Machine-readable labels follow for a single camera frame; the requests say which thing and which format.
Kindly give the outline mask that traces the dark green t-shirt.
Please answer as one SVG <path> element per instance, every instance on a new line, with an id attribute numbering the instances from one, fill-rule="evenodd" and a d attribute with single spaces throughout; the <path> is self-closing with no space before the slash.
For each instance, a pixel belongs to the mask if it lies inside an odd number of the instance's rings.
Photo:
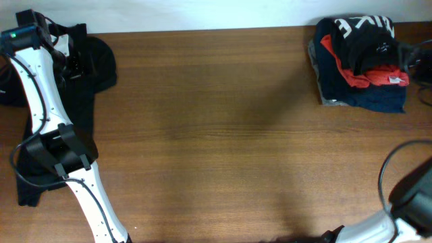
<path id="1" fill-rule="evenodd" d="M 332 18 L 331 44 L 342 66 L 355 76 L 378 65 L 398 65 L 394 23 L 386 16 Z"/>

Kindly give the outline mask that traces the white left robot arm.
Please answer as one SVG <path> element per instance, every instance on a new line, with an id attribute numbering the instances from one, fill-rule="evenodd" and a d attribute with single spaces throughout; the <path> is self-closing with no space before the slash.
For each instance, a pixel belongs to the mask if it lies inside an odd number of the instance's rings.
<path id="1" fill-rule="evenodd" d="M 71 68 L 70 37 L 52 34 L 49 18 L 32 9 L 16 13 L 16 20 L 17 28 L 1 33 L 1 47 L 24 88 L 32 130 L 11 151 L 12 169 L 21 181 L 36 188 L 68 186 L 95 242 L 130 242 L 103 187 L 96 144 L 72 123 L 59 95 L 59 83 Z M 38 184 L 25 178 L 15 161 L 21 151 L 27 151 L 55 180 Z"/>

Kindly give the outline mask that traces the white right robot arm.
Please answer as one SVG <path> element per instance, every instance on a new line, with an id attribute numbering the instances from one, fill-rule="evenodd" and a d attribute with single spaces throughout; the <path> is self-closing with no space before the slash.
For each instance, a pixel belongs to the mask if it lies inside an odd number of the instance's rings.
<path id="1" fill-rule="evenodd" d="M 419 44 L 401 43 L 399 66 L 420 88 L 431 89 L 431 39 Z M 341 225 L 307 242 L 407 242 L 431 238 L 431 158 L 406 174 L 392 189 L 388 199 L 383 191 L 385 170 L 397 152 L 416 144 L 431 145 L 431 139 L 416 139 L 396 146 L 383 161 L 377 180 L 382 210 L 349 226 Z"/>

